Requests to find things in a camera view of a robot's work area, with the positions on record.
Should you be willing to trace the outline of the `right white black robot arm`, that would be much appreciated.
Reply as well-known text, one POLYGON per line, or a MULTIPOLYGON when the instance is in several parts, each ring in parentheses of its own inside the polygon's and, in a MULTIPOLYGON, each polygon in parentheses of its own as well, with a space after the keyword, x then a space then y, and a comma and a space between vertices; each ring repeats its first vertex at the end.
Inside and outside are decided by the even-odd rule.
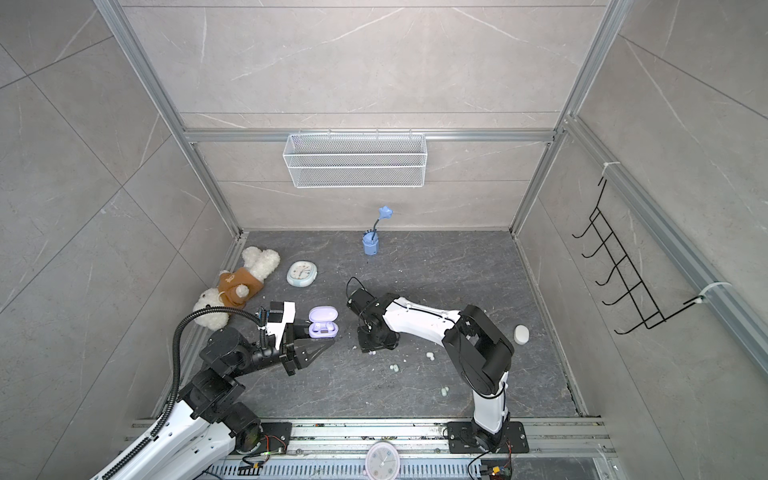
POLYGON ((509 418, 506 391, 514 347, 481 308, 443 310, 393 293, 376 297, 364 287, 347 295, 347 306, 360 321, 358 342, 365 353, 393 350, 403 334, 443 347, 473 392, 474 444, 485 452, 499 448, 509 418))

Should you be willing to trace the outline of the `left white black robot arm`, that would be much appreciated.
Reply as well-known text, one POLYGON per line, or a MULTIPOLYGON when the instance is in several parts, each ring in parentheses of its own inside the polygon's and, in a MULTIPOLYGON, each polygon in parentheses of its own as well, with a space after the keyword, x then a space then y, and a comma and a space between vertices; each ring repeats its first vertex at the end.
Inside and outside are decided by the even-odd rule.
POLYGON ((293 375, 334 343, 292 323, 281 336, 262 333, 257 342, 233 327, 214 332, 200 351, 201 370, 170 393, 170 410, 94 477, 194 479, 234 450, 257 449, 261 419, 239 401, 246 387, 238 378, 274 365, 293 375))

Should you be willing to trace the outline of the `white earbud charging case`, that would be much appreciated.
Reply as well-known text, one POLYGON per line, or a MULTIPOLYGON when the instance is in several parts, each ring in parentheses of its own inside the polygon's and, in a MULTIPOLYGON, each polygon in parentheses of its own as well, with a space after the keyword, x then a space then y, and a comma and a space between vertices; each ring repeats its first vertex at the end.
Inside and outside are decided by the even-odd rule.
POLYGON ((522 324, 514 328, 513 340, 517 345, 525 345, 530 340, 530 330, 522 324))

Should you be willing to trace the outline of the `white plush bear toy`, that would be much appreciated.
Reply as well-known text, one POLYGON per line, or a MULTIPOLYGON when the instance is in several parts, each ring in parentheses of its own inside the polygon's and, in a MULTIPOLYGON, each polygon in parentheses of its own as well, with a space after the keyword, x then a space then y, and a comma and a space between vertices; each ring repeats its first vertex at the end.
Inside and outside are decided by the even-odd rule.
POLYGON ((222 271, 218 285, 205 290, 193 306, 193 312, 208 307, 243 309, 247 302, 264 288, 265 280, 280 263, 279 254, 272 249, 248 247, 242 251, 243 266, 222 271))

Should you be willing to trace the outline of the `small round white clock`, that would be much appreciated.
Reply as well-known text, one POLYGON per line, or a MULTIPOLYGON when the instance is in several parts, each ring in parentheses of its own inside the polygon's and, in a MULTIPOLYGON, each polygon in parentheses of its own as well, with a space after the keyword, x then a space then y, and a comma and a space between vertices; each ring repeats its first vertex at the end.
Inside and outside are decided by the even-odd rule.
POLYGON ((318 267, 315 263, 307 260, 300 260, 290 265, 287 271, 286 281, 293 287, 306 288, 316 280, 317 275, 318 267))

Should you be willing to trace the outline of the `purple earbud charging case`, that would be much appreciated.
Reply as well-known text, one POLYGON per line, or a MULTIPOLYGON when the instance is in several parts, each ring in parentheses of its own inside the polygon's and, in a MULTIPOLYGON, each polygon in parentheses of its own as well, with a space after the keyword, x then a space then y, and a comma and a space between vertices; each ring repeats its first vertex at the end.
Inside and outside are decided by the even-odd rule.
POLYGON ((309 336, 313 339, 335 338, 339 327, 336 324, 338 311, 333 306, 317 306, 309 311, 309 336))

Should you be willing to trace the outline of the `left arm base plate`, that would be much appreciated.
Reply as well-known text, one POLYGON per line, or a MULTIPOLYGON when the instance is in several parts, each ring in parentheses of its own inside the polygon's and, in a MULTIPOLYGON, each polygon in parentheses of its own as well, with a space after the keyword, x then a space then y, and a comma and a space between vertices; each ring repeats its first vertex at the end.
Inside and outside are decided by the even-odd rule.
POLYGON ((236 436, 235 451, 238 454, 284 454, 291 442, 291 422, 267 421, 247 427, 236 436))

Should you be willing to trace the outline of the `blue cup holder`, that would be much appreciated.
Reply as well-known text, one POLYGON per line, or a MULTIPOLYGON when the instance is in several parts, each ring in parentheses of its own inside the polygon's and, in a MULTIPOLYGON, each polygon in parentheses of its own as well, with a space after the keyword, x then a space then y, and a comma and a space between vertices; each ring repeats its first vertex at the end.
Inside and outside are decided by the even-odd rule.
POLYGON ((379 251, 379 236, 376 232, 366 232, 362 237, 363 252, 368 256, 375 256, 379 251))

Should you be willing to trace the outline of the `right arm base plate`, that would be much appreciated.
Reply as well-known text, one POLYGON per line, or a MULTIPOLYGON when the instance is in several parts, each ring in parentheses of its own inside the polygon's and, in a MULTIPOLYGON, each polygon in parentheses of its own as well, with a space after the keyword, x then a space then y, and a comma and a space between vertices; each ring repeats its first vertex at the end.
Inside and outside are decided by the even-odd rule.
POLYGON ((489 433, 473 421, 448 422, 443 434, 452 454, 530 452, 521 422, 505 421, 497 433, 489 433))

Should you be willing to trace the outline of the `pink round clock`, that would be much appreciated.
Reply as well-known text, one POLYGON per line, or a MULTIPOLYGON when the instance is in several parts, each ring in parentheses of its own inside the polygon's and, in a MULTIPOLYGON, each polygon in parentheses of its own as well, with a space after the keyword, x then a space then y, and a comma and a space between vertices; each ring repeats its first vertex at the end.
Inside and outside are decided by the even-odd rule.
POLYGON ((395 480, 401 467, 399 452, 388 441, 374 443, 365 457, 364 473, 369 480, 395 480))

